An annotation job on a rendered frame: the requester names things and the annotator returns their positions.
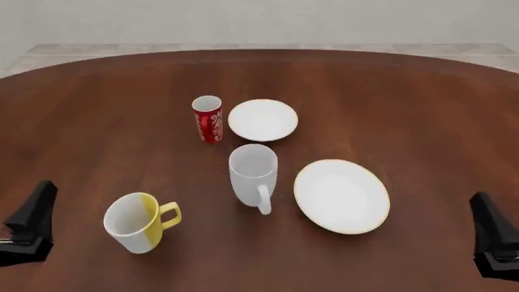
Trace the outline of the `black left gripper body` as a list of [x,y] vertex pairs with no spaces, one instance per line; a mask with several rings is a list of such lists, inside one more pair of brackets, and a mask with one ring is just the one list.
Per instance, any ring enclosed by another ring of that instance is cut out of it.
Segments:
[[0,267],[44,262],[52,247],[54,243],[45,237],[36,237],[32,240],[2,238],[0,239]]

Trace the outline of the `red patterned mug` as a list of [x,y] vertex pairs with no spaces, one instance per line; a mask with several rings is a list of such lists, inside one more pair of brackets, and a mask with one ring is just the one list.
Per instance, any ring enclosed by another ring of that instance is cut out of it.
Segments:
[[201,140],[215,144],[223,138],[222,101],[215,96],[202,96],[193,100],[197,130]]

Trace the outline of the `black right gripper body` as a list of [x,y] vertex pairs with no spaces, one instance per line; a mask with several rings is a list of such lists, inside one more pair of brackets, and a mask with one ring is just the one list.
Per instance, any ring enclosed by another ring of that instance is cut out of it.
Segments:
[[490,252],[476,253],[474,263],[484,278],[519,282],[519,261],[499,262]]

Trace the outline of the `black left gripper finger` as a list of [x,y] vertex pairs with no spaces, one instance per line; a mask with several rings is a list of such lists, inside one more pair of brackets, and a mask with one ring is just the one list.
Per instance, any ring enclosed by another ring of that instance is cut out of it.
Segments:
[[52,213],[58,188],[50,181],[36,185],[32,194],[9,216],[4,226],[10,232],[4,243],[32,243],[37,238],[53,242]]

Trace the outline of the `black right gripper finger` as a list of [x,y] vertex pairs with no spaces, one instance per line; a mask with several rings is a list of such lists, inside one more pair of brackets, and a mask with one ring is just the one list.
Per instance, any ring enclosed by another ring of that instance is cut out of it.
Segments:
[[471,197],[470,209],[475,228],[474,253],[519,258],[519,229],[505,218],[486,192],[478,191]]

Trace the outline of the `small white gold-rimmed plate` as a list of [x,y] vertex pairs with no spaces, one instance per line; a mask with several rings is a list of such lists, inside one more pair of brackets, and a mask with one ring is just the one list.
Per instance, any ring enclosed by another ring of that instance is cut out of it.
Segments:
[[280,140],[295,131],[298,115],[282,101],[254,99],[236,105],[228,115],[228,126],[246,140]]

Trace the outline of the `tall white mug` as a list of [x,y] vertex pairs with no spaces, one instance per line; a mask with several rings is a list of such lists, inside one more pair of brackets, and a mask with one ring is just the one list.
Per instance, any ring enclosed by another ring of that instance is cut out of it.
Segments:
[[272,212],[271,197],[277,183],[276,153],[262,144],[247,144],[229,155],[229,176],[234,194],[260,213]]

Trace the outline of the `yellow and white mug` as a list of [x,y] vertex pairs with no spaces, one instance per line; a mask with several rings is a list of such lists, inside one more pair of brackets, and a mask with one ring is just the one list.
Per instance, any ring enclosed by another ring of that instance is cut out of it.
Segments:
[[140,255],[157,247],[164,230],[181,220],[182,213],[177,203],[160,205],[154,196],[135,192],[109,206],[103,225],[106,232],[129,252]]

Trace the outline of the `large white gold-rimmed plate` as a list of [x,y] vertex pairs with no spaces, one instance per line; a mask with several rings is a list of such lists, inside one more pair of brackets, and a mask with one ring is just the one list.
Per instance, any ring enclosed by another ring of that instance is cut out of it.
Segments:
[[294,180],[294,198],[310,221],[338,234],[369,233],[390,211],[380,179],[345,160],[318,160],[303,167]]

